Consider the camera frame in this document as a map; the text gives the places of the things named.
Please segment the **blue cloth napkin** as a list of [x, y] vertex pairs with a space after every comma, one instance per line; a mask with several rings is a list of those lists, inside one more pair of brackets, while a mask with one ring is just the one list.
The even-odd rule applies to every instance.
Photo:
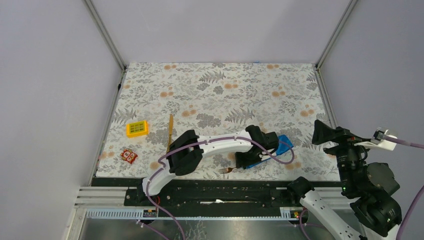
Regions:
[[295, 153], [293, 149], [294, 145], [292, 144], [290, 139], [284, 134], [278, 136], [278, 140], [279, 140], [278, 147], [268, 151], [271, 154], [271, 156], [265, 152], [262, 152], [259, 155], [260, 160], [255, 163], [248, 164], [245, 167], [245, 169], [250, 169], [270, 159], [276, 160], [278, 156], [281, 156], [282, 154], [287, 153], [288, 151], [291, 152], [291, 160], [289, 160], [288, 162], [283, 162], [278, 160], [278, 162], [284, 165], [291, 164], [295, 159]]

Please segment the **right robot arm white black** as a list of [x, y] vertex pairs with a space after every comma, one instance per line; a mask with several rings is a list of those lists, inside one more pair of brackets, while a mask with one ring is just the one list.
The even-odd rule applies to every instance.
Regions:
[[396, 134], [379, 127], [371, 138], [359, 137], [343, 127], [331, 128], [320, 120], [314, 121], [312, 144], [333, 142], [324, 152], [336, 157], [341, 182], [341, 195], [350, 200], [354, 216], [364, 229], [364, 234], [354, 230], [328, 206], [318, 191], [304, 177], [298, 177], [287, 186], [287, 201], [293, 206], [303, 206], [337, 240], [394, 240], [402, 223], [402, 210], [392, 195], [400, 189], [394, 173], [387, 163], [366, 163], [368, 151], [382, 149], [393, 151]]

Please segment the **gold fork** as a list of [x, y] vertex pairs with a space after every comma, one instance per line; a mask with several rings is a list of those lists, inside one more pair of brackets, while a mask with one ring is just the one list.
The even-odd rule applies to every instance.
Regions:
[[238, 167], [227, 167], [227, 168], [221, 168], [221, 169], [219, 169], [218, 172], [220, 174], [229, 174], [229, 173], [231, 173], [231, 172], [233, 172], [233, 171], [235, 171], [237, 169], [238, 169]]

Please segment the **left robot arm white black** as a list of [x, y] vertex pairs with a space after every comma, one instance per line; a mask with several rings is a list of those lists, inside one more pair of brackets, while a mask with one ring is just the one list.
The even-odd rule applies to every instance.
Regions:
[[193, 173], [203, 158], [234, 153], [235, 167], [249, 166], [271, 158], [278, 150], [280, 140], [275, 132], [264, 133], [258, 126], [217, 136], [198, 135], [191, 129], [184, 132], [169, 146], [169, 151], [158, 159], [159, 169], [142, 180], [136, 199], [144, 206], [152, 204], [155, 195], [177, 176]]

